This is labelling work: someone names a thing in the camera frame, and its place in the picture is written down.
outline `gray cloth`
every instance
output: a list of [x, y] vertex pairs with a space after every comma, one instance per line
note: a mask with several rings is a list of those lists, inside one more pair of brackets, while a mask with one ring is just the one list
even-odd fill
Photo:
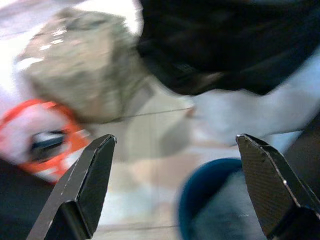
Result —
[[66, 8], [18, 57], [36, 93], [71, 108], [82, 122], [121, 118], [149, 74], [124, 18]]
[[242, 171], [229, 176], [193, 220], [193, 240], [266, 240]]

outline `floor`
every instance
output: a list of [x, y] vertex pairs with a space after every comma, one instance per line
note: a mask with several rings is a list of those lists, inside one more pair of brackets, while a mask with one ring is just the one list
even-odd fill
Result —
[[[14, 56], [52, 13], [79, 2], [10, 0], [7, 1], [9, 8], [1, 3], [0, 9], [5, 9], [0, 11], [1, 114], [33, 95], [32, 90], [26, 90], [25, 83], [15, 82]], [[43, 15], [40, 14], [35, 21], [28, 17], [35, 11], [28, 8], [32, 4], [43, 10]], [[131, 0], [122, 0], [119, 4], [121, 7], [111, 0], [88, 0], [76, 7], [126, 16], [131, 31], [139, 34], [139, 6]], [[32, 10], [27, 14], [25, 9]], [[269, 135], [265, 139], [283, 152], [299, 133], [270, 136], [277, 132], [272, 130], [272, 124], [254, 127], [251, 123], [255, 119], [250, 120], [250, 114], [242, 115], [243, 109], [262, 107], [257, 99], [257, 96], [243, 91], [212, 91], [194, 99], [180, 97], [168, 92], [156, 79], [151, 79], [134, 97], [122, 121], [87, 125], [93, 137], [114, 134], [118, 139], [108, 192], [93, 239], [180, 239], [177, 204], [183, 184], [197, 167], [208, 161], [239, 158], [238, 148], [234, 146], [237, 133], [249, 132], [258, 137]]]

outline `blue container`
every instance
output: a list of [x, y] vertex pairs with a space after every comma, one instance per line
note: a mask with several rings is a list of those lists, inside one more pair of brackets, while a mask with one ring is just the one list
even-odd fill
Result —
[[192, 222], [197, 213], [220, 189], [228, 176], [242, 169], [236, 158], [223, 158], [206, 163], [186, 182], [178, 207], [178, 221], [183, 240], [192, 239]]

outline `white floor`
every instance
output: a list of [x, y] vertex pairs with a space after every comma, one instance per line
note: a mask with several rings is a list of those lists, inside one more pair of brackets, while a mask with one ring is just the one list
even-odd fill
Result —
[[[141, 31], [139, 5], [132, 0], [88, 0], [77, 8], [126, 16], [130, 29]], [[17, 81], [12, 66], [14, 57], [41, 27], [33, 25], [26, 32], [12, 33], [3, 20], [0, 6], [0, 114], [33, 97], [32, 90]], [[267, 136], [265, 139], [283, 152], [299, 133], [270, 134], [302, 128], [314, 114], [320, 99], [319, 74], [315, 74], [320, 73], [318, 60], [308, 63], [315, 66], [313, 71], [299, 73], [300, 79], [311, 81], [300, 87], [293, 78], [264, 97], [215, 90], [191, 99], [172, 95], [152, 79], [134, 97], [123, 121], [87, 125], [95, 137], [114, 134], [118, 138], [93, 239], [180, 239], [177, 204], [188, 176], [208, 161], [238, 158], [238, 148], [230, 146], [236, 134]], [[190, 117], [193, 102], [196, 112]]]

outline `blue bowl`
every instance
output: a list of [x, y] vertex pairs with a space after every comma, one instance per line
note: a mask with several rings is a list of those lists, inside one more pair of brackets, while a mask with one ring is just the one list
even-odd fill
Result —
[[192, 222], [197, 213], [220, 189], [228, 176], [242, 169], [237, 158], [208, 162], [197, 169], [184, 185], [178, 207], [178, 221], [183, 240], [191, 240]]

